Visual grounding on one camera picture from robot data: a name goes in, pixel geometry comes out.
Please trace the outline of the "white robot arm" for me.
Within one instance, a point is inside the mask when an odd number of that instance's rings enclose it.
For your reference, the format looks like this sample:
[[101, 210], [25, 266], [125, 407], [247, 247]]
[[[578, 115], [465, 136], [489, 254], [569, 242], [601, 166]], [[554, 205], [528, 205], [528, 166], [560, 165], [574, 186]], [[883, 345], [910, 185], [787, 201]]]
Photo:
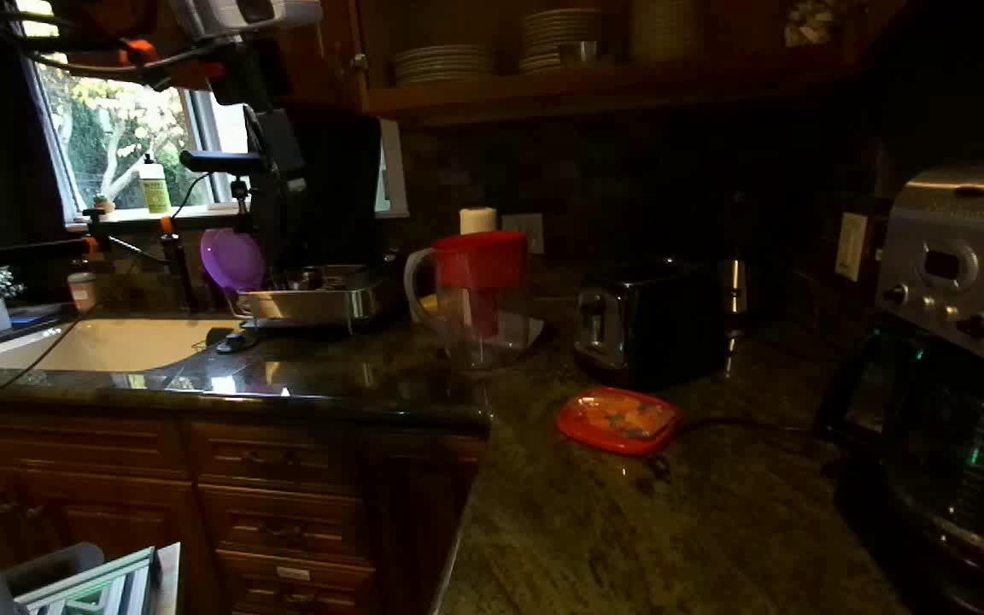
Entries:
[[320, 0], [4, 0], [0, 35], [29, 65], [54, 76], [132, 90], [208, 90], [243, 103], [263, 143], [263, 174], [299, 192], [303, 154], [284, 92], [266, 60], [266, 38], [284, 26], [313, 26]]

